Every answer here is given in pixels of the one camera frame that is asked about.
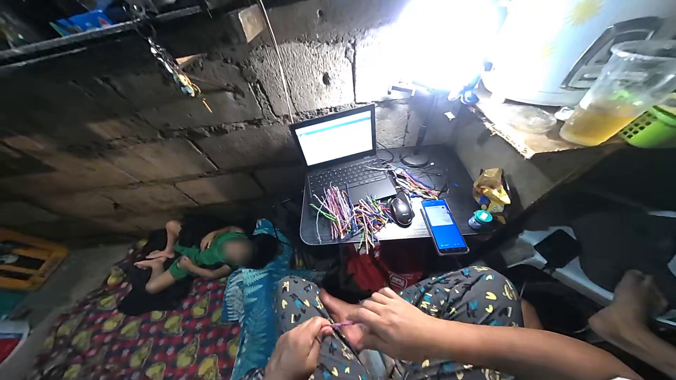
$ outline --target laptop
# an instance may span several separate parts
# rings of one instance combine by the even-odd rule
[[[347,190],[352,204],[397,193],[387,172],[369,169],[383,168],[376,156],[375,104],[292,124],[290,129],[308,166],[310,199],[321,199],[328,186]]]

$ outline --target laptop screen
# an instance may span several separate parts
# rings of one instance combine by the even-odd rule
[[[371,111],[295,130],[308,166],[373,149]]]

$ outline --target person's hand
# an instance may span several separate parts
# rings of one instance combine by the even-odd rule
[[[388,287],[373,293],[347,319],[366,327],[361,348],[404,360],[425,358],[428,345],[424,332],[437,321]]]
[[[611,343],[625,333],[643,329],[665,311],[667,300],[651,275],[628,270],[615,287],[612,303],[589,319],[589,326]]]
[[[216,238],[216,234],[214,232],[210,232],[206,234],[203,238],[202,241],[199,243],[199,249],[201,251],[206,251],[211,247],[211,243],[214,242],[214,238]]]
[[[188,258],[188,256],[181,256],[180,259],[178,259],[178,267],[181,269],[190,270],[190,268],[194,266],[195,265],[193,264],[192,260]]]
[[[319,316],[279,337],[265,367],[265,380],[307,380],[317,368],[321,339],[333,331]]]

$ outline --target yellow liquid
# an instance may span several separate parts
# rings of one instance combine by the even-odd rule
[[[591,147],[611,138],[635,118],[634,112],[623,112],[622,109],[590,106],[585,110],[578,105],[558,134],[571,143]]]

